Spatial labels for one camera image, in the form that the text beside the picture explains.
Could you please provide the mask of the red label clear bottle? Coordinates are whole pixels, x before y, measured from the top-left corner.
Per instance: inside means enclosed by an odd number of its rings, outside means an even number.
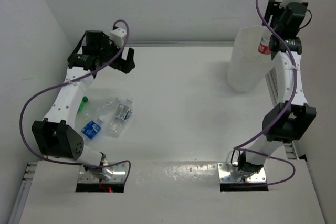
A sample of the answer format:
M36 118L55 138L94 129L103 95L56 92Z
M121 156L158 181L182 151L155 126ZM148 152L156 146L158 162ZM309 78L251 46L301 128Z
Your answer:
M271 54L271 51L269 49L269 43L270 43L270 33L268 31L264 31L258 46L258 52L264 55Z

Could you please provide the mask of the blue white label clear bottle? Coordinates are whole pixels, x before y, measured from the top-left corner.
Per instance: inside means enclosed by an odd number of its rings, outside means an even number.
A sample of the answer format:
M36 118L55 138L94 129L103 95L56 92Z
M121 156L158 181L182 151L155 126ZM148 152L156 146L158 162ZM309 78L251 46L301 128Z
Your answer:
M113 111L113 116L108 125L107 135L113 138L118 138L128 124L132 113L133 100L120 100L117 98L117 107Z

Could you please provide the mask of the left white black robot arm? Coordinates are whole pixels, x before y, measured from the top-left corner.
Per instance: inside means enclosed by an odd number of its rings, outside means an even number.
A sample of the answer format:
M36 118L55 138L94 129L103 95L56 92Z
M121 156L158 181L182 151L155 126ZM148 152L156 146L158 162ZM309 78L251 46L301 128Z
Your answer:
M76 115L86 90L103 65L125 74L134 67L134 49L122 59L126 30L113 27L109 34L87 30L68 57L65 85L61 87L50 110L31 127L40 152L44 156L76 161L89 169L100 169L107 162L102 152L87 147L75 130Z

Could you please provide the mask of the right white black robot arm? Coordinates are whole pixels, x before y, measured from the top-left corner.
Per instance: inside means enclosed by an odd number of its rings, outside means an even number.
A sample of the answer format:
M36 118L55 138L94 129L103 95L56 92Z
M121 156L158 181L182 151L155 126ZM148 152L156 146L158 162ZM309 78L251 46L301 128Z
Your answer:
M262 132L253 138L253 144L235 148L239 152L237 170L243 174L260 172L280 146L301 139L316 117L315 107L308 105L304 95L300 72L302 43L298 33L307 7L307 2L268 2L264 18L274 31L269 49L276 72L277 102L265 115Z

